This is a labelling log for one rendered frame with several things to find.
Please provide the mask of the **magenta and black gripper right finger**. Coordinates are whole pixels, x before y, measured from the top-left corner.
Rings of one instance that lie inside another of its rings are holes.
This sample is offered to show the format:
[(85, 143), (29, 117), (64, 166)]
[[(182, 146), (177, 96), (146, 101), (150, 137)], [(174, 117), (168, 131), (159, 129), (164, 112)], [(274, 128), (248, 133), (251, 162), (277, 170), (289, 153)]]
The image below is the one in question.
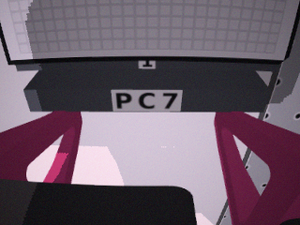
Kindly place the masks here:
[[(232, 225), (280, 225), (300, 218), (300, 135), (245, 112), (216, 112), (214, 126)], [(270, 169), (261, 197), (233, 135)]]

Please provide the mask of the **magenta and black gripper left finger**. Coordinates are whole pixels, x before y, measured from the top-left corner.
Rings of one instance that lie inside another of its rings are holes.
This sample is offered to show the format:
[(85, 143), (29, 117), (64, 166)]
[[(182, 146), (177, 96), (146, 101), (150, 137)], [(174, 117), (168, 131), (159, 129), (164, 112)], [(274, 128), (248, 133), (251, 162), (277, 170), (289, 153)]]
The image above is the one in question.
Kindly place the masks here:
[(80, 112), (54, 111), (0, 132), (0, 179), (28, 181), (29, 164), (66, 132), (43, 182), (71, 184), (82, 125)]

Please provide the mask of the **light grey perforated base plate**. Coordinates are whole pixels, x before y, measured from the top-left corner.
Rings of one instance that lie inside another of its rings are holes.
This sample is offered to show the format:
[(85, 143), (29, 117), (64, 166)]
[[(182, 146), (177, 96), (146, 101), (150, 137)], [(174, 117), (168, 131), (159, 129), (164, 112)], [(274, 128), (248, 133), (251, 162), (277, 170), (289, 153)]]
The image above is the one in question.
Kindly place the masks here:
[[(290, 57), (283, 61), (264, 122), (300, 134), (300, 20)], [(270, 179), (268, 165), (252, 152), (246, 169), (261, 196)], [(220, 225), (232, 225), (230, 208)]]

